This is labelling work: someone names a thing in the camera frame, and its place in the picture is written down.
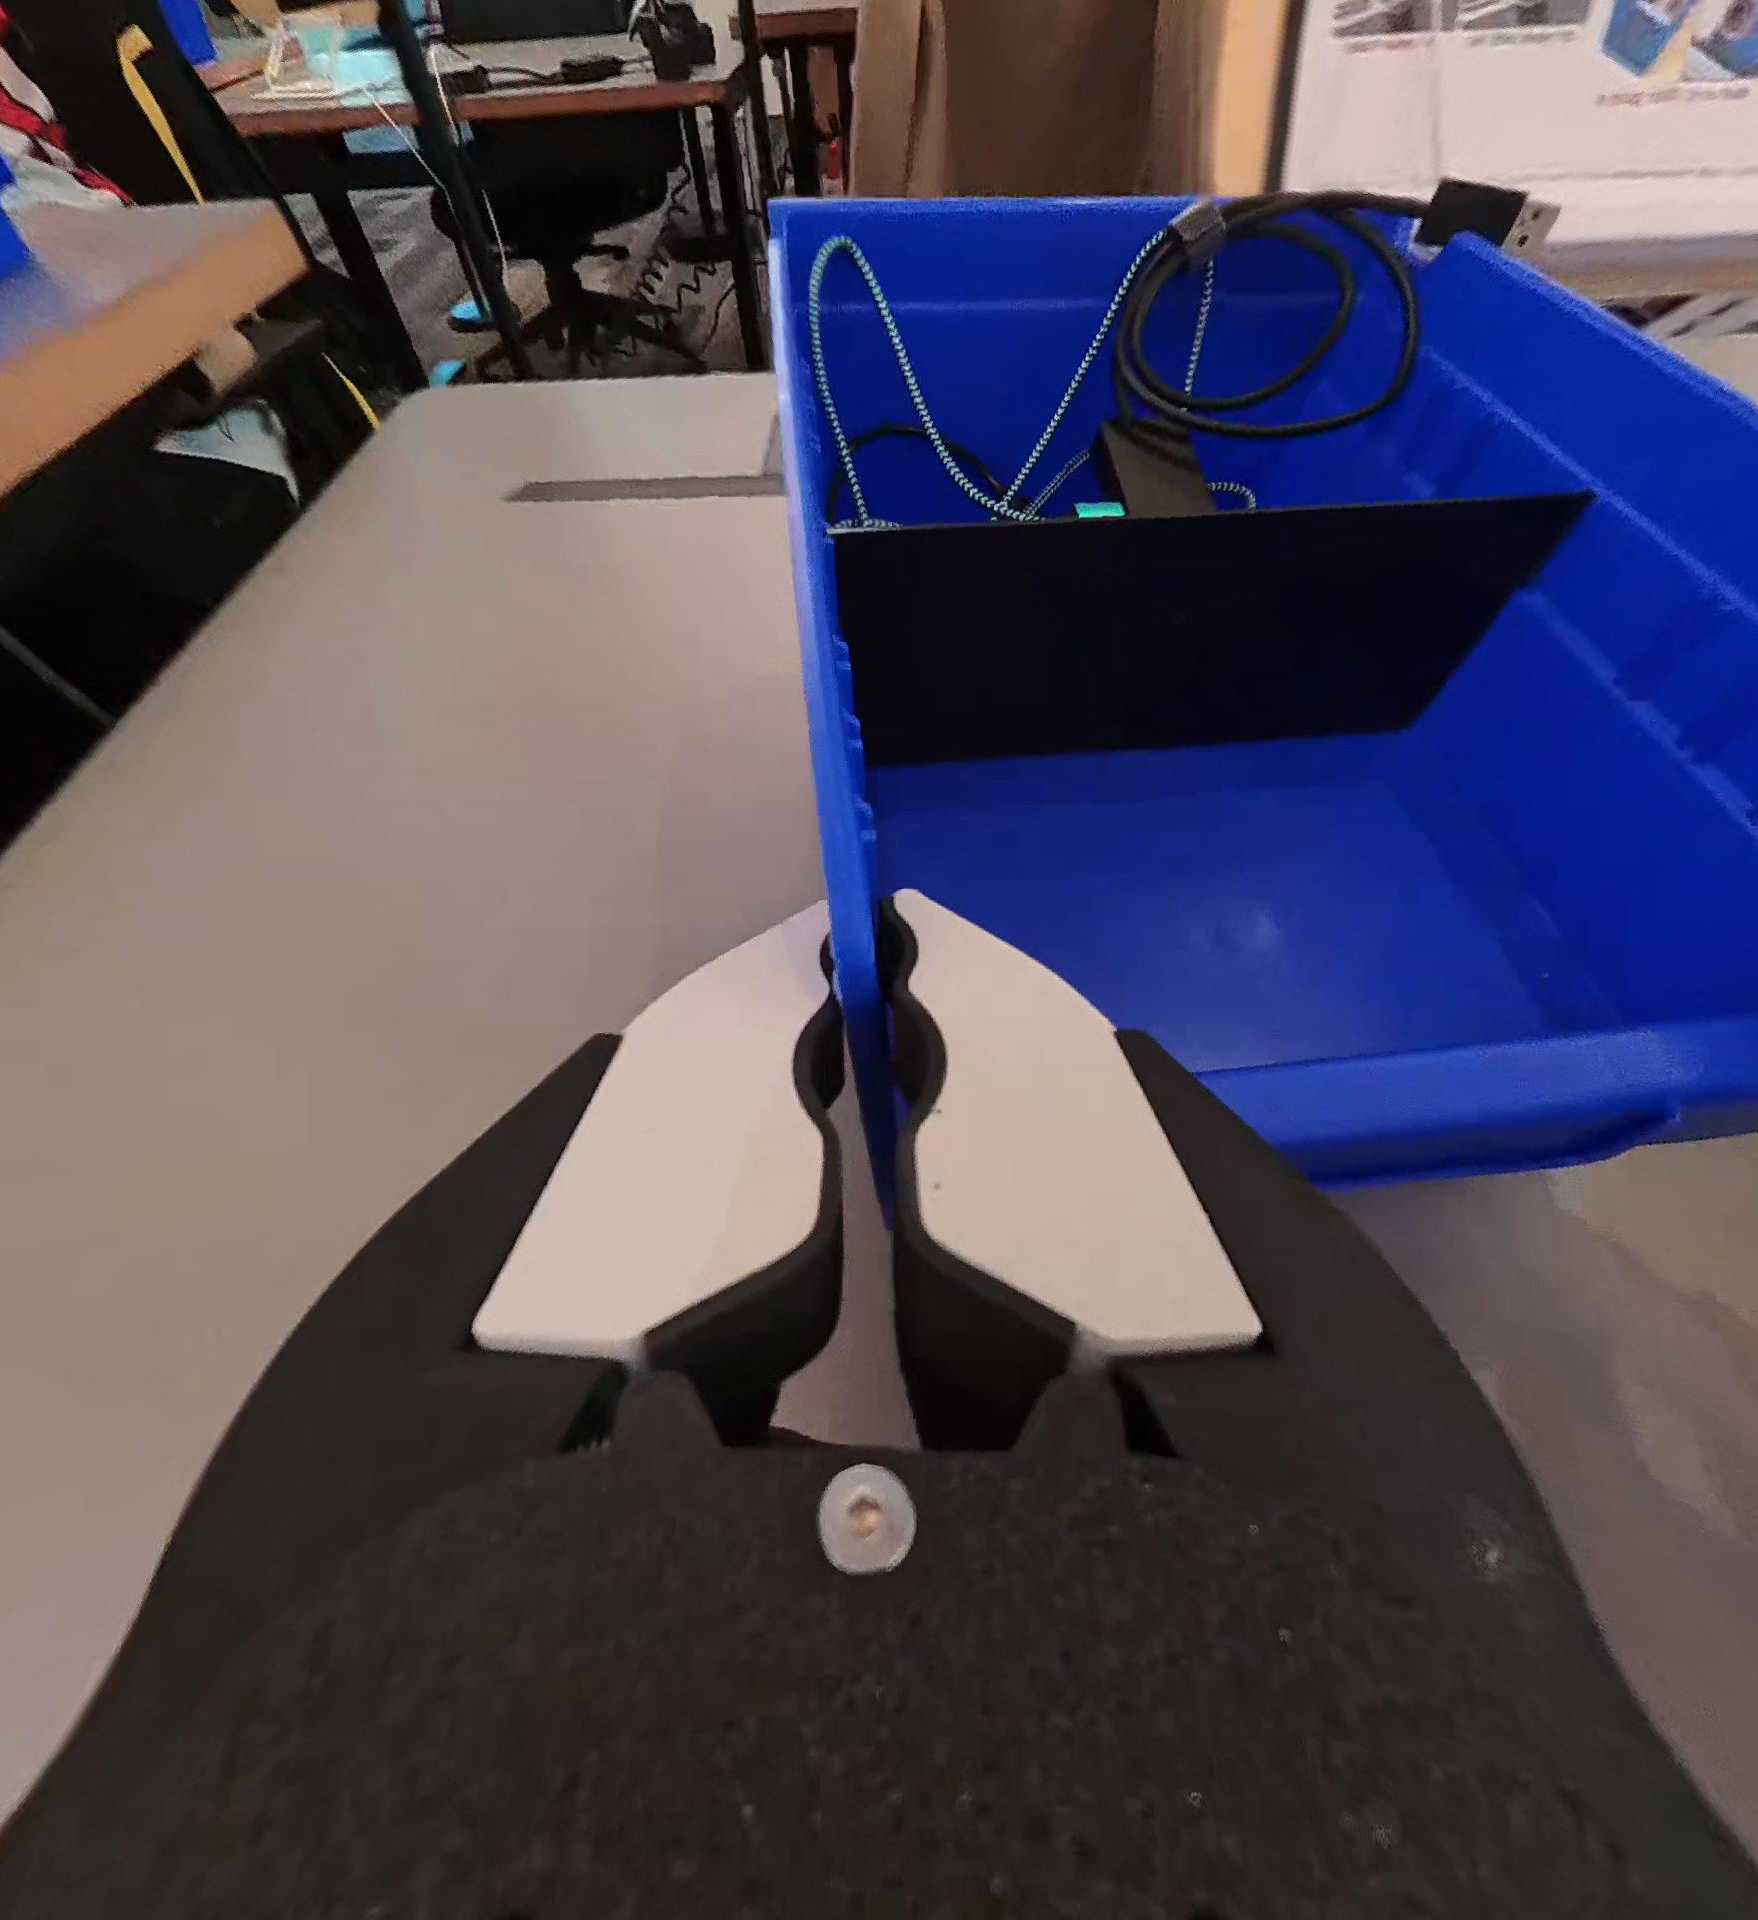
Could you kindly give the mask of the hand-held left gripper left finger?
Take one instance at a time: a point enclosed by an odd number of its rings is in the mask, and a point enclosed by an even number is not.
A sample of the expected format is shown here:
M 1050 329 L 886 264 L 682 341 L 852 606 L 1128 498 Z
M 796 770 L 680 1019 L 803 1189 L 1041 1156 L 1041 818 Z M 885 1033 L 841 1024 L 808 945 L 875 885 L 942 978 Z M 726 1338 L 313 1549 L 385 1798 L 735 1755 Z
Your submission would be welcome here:
M 678 1332 L 837 1227 L 842 1078 L 817 902 L 684 977 L 616 1037 L 474 1343 L 662 1364 Z

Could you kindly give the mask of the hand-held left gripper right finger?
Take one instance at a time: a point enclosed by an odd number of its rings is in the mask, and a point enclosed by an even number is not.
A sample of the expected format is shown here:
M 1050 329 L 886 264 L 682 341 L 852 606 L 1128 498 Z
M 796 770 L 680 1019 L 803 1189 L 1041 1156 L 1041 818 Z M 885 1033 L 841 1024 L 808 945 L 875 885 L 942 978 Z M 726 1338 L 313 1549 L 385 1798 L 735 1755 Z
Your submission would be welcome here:
M 886 905 L 896 1197 L 925 1251 L 1040 1308 L 1076 1364 L 1255 1346 L 1113 1020 L 939 899 L 902 887 Z

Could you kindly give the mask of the black usb hub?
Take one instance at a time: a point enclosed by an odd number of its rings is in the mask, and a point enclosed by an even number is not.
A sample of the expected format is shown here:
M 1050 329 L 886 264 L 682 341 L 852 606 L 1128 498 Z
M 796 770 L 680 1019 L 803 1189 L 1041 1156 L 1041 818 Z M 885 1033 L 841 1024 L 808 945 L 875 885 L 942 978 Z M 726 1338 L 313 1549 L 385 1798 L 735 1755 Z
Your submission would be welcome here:
M 1208 473 L 1199 455 L 1203 437 L 1246 446 L 1321 440 L 1365 426 L 1398 402 L 1417 371 L 1421 307 L 1411 259 L 1404 245 L 1385 238 L 1381 221 L 1411 224 L 1409 244 L 1421 251 L 1441 251 L 1451 240 L 1471 235 L 1507 256 L 1524 256 L 1538 251 L 1559 220 L 1554 202 L 1475 180 L 1441 180 L 1424 199 L 1363 188 L 1272 188 L 1192 202 L 1142 245 L 1107 314 L 1113 414 L 1091 446 L 1107 498 L 1101 516 L 1208 516 L 1226 497 L 1253 512 L 1255 491 L 1247 483 Z M 1229 247 L 1249 244 L 1316 259 L 1335 283 L 1333 314 L 1287 371 L 1260 388 L 1205 395 L 1195 378 L 1218 266 Z M 1381 394 L 1318 420 L 1261 420 L 1260 408 L 1306 386 L 1345 341 L 1360 303 L 1358 251 L 1381 270 L 1398 316 L 1398 344 Z M 1147 327 L 1157 301 L 1192 276 L 1199 281 L 1194 343 L 1184 381 L 1174 384 L 1151 360 Z

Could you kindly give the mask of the black bin divider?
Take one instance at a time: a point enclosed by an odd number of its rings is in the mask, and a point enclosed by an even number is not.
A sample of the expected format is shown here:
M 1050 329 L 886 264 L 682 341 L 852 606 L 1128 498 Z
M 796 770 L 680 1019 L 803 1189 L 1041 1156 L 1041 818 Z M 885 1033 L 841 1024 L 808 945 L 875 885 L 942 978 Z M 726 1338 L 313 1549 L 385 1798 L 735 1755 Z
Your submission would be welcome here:
M 833 537 L 880 768 L 1409 729 L 1593 493 Z

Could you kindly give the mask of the black office chair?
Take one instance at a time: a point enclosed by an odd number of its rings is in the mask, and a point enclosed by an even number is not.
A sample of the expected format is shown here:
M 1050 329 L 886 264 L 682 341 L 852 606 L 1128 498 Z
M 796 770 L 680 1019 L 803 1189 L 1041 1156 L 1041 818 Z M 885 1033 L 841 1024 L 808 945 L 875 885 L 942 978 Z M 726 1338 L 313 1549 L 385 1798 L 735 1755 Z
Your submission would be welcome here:
M 465 166 L 492 214 L 493 249 L 529 261 L 544 281 L 547 303 L 529 322 L 535 344 L 563 353 L 569 378 L 610 343 L 658 349 L 701 371 L 662 307 L 595 293 L 578 273 L 602 231 L 662 210 L 684 160 L 678 117 L 492 119 L 467 133 Z

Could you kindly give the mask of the wooden board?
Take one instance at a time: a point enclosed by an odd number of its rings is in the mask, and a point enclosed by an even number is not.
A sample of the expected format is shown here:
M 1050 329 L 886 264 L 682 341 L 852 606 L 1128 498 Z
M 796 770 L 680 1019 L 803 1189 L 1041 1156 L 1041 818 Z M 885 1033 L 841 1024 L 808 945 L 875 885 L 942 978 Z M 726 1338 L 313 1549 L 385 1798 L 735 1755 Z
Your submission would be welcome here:
M 265 202 L 19 214 L 0 281 L 0 498 L 306 270 Z

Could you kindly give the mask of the beige curtain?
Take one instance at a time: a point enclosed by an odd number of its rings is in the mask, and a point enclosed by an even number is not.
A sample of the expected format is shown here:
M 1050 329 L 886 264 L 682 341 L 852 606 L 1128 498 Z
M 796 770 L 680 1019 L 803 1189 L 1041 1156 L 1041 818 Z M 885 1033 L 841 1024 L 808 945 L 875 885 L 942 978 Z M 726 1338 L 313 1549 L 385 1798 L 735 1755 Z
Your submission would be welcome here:
M 846 189 L 1258 189 L 1297 20 L 1286 1 L 860 3 Z

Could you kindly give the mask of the brown office desk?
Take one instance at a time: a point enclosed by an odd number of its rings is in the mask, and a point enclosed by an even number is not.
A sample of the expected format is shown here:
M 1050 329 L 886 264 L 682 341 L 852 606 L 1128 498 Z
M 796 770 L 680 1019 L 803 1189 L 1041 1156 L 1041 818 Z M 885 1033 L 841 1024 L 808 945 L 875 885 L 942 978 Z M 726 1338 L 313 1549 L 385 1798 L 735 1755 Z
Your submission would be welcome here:
M 459 82 L 459 71 L 440 71 L 440 53 L 414 41 L 406 16 L 386 11 L 382 33 L 397 62 L 394 79 L 320 97 L 274 93 L 260 73 L 218 93 L 225 119 L 258 151 L 269 180 L 315 202 L 340 266 L 377 320 L 397 320 L 397 307 L 351 204 L 346 173 L 354 160 L 345 137 L 373 126 L 404 131 L 410 137 L 404 160 L 424 173 L 425 185 L 446 194 L 467 294 L 485 310 L 493 332 L 467 372 L 538 378 L 531 343 L 547 339 L 547 310 L 516 305 L 502 276 L 492 216 L 478 197 L 469 144 L 459 133 L 670 114 L 680 148 L 694 156 L 682 170 L 690 180 L 705 180 L 705 194 L 717 199 L 704 216 L 697 251 L 730 268 L 748 371 L 770 371 L 765 240 L 779 178 L 752 3 L 741 11 L 740 42 L 717 37 L 715 62 L 667 80 L 644 60 L 621 56 L 616 74 L 567 82 L 552 62 L 527 67 L 511 59 L 522 51 L 564 60 L 564 42 L 497 42 L 478 49 L 463 64 L 465 71 L 484 67 L 497 85 L 471 90 Z

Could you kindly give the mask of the black yellow-trimmed jacket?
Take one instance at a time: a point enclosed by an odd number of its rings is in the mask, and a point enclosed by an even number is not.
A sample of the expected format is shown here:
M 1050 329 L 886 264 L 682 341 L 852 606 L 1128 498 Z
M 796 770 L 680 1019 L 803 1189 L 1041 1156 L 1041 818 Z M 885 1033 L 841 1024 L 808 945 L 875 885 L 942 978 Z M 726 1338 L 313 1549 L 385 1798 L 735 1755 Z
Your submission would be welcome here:
M 320 381 L 354 428 L 374 428 L 362 313 L 343 274 L 320 264 L 264 164 L 235 131 L 156 1 L 2 5 L 3 46 L 51 99 L 72 157 L 140 206 L 267 204 L 300 251 L 302 276 L 267 305 L 324 327 Z

